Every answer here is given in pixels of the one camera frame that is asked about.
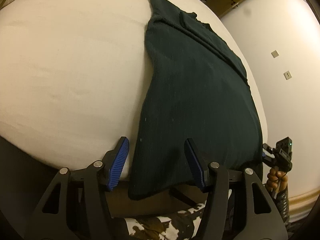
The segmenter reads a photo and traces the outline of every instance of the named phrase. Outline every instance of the metal screw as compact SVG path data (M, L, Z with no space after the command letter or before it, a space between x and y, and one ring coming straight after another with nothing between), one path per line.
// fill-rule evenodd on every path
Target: metal screw
M68 172L68 168L62 168L59 172L60 174L66 174Z
M245 171L246 174L249 174L249 175L253 174L253 170L250 169L250 168L246 168L244 171Z
M212 168L218 168L220 165L219 165L219 163L213 162L213 163L210 163L210 166Z
M99 167L102 166L102 164L103 164L102 161L96 161L96 162L93 164L93 166L99 168Z

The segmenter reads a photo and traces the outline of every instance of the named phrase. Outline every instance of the white wall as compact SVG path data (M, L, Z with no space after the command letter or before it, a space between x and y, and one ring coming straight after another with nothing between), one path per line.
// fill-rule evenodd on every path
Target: white wall
M320 25L310 7L304 0L246 0L222 22L257 83L269 145L293 140L289 196L319 187Z

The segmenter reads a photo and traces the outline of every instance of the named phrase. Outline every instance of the ribbed fabric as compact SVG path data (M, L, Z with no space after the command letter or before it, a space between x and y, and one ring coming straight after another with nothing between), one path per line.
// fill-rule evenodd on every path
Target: ribbed fabric
M154 75L133 157L129 197L192 181L184 141L227 168L262 162L262 132L245 68L210 28L167 0L150 0L145 46Z

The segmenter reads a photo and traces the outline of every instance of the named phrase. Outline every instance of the blue ribbed rubber pad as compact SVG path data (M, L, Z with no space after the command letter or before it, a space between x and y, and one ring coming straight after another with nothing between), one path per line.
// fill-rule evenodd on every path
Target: blue ribbed rubber pad
M118 185L120 175L121 175L125 160L127 159L128 153L129 153L129 140L125 138L109 170L109 182L107 184L109 191L112 191L113 188Z
M189 139L185 140L184 142L184 154L186 156L186 159L188 161L189 164L189 168L191 170L192 173L192 177L195 181L196 186L199 189L203 189L205 187L205 183L204 183L204 172L201 168L201 165L198 161L198 158L196 156L195 150L198 151L198 149L194 149L189 141Z

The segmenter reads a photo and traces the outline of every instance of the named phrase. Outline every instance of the human hand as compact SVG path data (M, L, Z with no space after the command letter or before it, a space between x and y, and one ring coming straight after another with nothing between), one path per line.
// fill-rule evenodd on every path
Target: human hand
M278 180L280 179L280 188L279 192L286 189L288 185L288 176L284 171L276 171L274 168L271 168L268 174L268 181L264 185L268 192L272 192L273 189L278 188Z

